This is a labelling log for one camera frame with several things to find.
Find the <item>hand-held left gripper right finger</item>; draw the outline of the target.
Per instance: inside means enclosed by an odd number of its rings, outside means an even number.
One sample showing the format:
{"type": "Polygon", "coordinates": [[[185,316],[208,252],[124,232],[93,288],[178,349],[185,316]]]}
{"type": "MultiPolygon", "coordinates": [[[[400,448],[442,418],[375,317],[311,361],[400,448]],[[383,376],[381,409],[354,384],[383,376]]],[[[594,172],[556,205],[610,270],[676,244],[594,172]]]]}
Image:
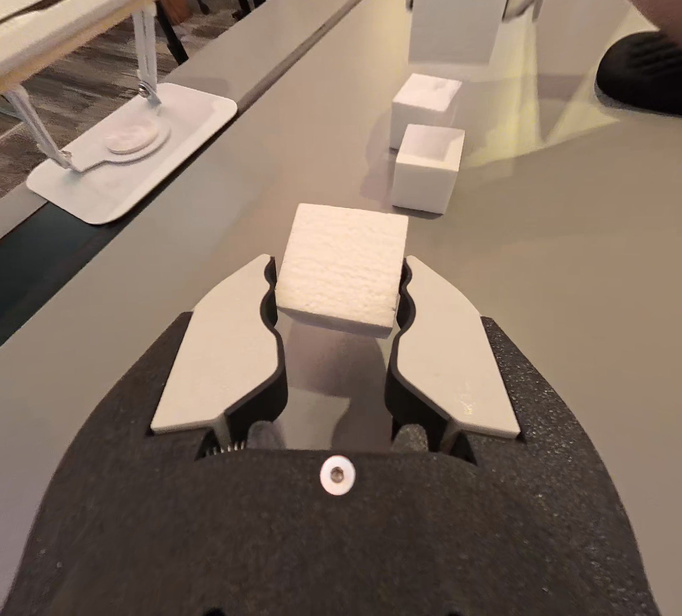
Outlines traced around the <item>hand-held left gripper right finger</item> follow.
{"type": "Polygon", "coordinates": [[[431,452],[461,434],[515,440],[521,427],[478,309],[415,256],[405,258],[385,406],[391,441],[417,425],[431,452]]]}

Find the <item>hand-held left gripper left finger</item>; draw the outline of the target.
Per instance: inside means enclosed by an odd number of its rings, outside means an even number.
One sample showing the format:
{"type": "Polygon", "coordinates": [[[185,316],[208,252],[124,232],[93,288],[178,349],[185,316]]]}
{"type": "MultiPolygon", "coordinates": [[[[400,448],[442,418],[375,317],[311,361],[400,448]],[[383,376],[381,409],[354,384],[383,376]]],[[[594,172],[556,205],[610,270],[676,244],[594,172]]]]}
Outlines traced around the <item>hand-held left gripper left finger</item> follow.
{"type": "Polygon", "coordinates": [[[209,428],[236,448],[256,422],[273,422],[288,401],[285,351],[276,329],[276,262],[261,254],[194,307],[151,432],[209,428]]]}

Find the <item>black padded wrist rest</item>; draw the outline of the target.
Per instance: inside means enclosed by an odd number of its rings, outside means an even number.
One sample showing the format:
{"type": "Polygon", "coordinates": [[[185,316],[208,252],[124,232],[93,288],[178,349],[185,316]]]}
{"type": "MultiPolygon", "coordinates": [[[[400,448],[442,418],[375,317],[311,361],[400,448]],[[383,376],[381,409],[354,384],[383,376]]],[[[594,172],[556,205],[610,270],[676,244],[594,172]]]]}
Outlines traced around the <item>black padded wrist rest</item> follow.
{"type": "Polygon", "coordinates": [[[681,117],[681,48],[660,31],[625,36],[601,58],[595,88],[626,107],[681,117]]]}

